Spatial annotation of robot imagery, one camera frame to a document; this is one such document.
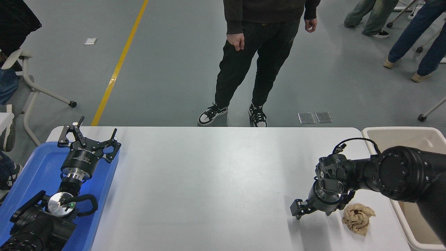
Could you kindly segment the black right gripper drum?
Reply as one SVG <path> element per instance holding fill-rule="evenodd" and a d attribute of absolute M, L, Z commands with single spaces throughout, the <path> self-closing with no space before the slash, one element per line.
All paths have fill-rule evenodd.
<path fill-rule="evenodd" d="M 337 210 L 343 198 L 344 195 L 326 192 L 319 186 L 319 183 L 314 183 L 309 192 L 308 205 L 316 210 L 331 213 Z"/>

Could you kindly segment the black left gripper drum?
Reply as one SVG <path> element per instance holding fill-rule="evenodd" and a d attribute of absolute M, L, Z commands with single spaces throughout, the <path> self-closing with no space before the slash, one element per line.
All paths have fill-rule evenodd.
<path fill-rule="evenodd" d="M 75 141 L 70 145 L 70 151 L 62 164 L 61 172 L 68 175 L 70 170 L 80 169 L 86 175 L 93 175 L 103 150 L 98 147 L 99 141 L 86 139 L 86 145 Z"/>

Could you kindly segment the person's right hand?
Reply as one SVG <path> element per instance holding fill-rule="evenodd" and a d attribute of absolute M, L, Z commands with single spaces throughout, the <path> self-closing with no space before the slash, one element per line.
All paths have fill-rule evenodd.
<path fill-rule="evenodd" d="M 227 34 L 226 38 L 229 44 L 234 46 L 236 51 L 244 50 L 244 33 Z"/>

